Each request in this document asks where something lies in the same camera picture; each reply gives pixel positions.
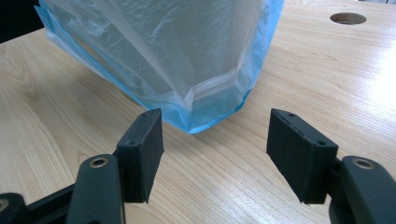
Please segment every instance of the wooden table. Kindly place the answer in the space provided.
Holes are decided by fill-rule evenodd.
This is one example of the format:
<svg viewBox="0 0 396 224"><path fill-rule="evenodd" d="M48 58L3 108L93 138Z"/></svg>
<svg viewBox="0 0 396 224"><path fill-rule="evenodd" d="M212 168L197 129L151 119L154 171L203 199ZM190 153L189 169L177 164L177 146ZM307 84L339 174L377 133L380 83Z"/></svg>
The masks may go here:
<svg viewBox="0 0 396 224"><path fill-rule="evenodd" d="M329 19L344 11L367 22ZM329 222L328 205L300 204L265 153L273 107L326 134L340 146L338 158L370 158L395 178L395 11L287 0L244 108L195 135L163 125L165 153L149 204L127 204L128 223ZM31 203L74 183L79 165L112 153L143 111L44 30L0 45L0 193Z"/></svg>

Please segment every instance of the hole in table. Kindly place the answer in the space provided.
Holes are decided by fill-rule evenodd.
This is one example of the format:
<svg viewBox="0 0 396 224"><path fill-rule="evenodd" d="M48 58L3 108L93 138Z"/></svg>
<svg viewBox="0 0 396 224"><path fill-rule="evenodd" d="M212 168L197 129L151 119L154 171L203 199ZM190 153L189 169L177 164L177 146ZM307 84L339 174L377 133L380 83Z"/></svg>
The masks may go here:
<svg viewBox="0 0 396 224"><path fill-rule="evenodd" d="M352 12L341 12L330 16L330 20L344 24L344 25L356 25L367 21L367 19L361 14Z"/></svg>

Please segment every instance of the plastic bag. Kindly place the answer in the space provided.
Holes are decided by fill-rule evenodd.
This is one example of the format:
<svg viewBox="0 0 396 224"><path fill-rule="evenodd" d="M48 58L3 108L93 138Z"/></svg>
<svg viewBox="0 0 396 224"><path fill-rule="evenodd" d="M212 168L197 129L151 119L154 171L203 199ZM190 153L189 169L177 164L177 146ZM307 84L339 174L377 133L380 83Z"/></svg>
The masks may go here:
<svg viewBox="0 0 396 224"><path fill-rule="evenodd" d="M283 1L41 0L49 39L147 109L198 133L236 112Z"/></svg>

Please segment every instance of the circular hole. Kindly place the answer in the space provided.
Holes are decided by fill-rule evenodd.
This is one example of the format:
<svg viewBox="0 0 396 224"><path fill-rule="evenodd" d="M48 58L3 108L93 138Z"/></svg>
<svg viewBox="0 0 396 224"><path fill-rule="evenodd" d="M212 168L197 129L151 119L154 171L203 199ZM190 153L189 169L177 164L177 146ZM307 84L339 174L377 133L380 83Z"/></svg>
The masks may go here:
<svg viewBox="0 0 396 224"><path fill-rule="evenodd" d="M94 161L93 165L102 165L103 163L105 163L105 160L100 159L100 160Z"/></svg>
<svg viewBox="0 0 396 224"><path fill-rule="evenodd" d="M321 146L326 146L326 143L323 142L323 141L317 141L317 143L318 143L319 145L321 145Z"/></svg>
<svg viewBox="0 0 396 224"><path fill-rule="evenodd" d="M367 21L364 16L352 12L336 13L330 16L330 20L344 25L356 25Z"/></svg>
<svg viewBox="0 0 396 224"><path fill-rule="evenodd" d="M366 169L366 170L373 170L374 169L374 165L367 160L363 160L363 159L353 159L352 162L359 166L362 169Z"/></svg>
<svg viewBox="0 0 396 224"><path fill-rule="evenodd" d="M90 162L91 168L99 168L105 166L108 163L107 158L96 158Z"/></svg>
<svg viewBox="0 0 396 224"><path fill-rule="evenodd" d="M7 199L0 199L0 212L8 207L8 200Z"/></svg>

